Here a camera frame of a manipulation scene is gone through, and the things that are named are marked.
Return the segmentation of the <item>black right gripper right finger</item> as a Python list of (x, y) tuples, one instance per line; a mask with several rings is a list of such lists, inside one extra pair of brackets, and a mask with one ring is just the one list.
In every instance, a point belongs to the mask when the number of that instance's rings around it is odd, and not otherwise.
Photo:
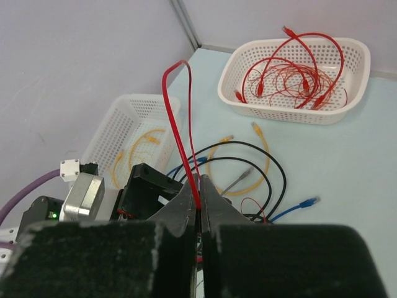
[(386, 297), (364, 239), (334, 224), (253, 223), (200, 178), (206, 297)]

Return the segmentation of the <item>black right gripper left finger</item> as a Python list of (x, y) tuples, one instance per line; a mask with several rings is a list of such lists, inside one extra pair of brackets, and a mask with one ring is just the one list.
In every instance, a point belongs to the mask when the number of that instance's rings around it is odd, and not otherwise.
[(148, 220), (30, 225), (1, 296), (194, 297), (196, 256), (196, 206), (185, 184)]

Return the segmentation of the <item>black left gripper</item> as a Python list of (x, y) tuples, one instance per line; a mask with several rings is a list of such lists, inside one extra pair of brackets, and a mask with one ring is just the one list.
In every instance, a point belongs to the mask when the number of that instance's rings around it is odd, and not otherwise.
[(116, 214), (127, 220), (146, 220), (167, 201), (173, 199), (182, 189), (182, 183), (160, 173), (146, 163), (134, 165), (129, 179), (118, 192)]

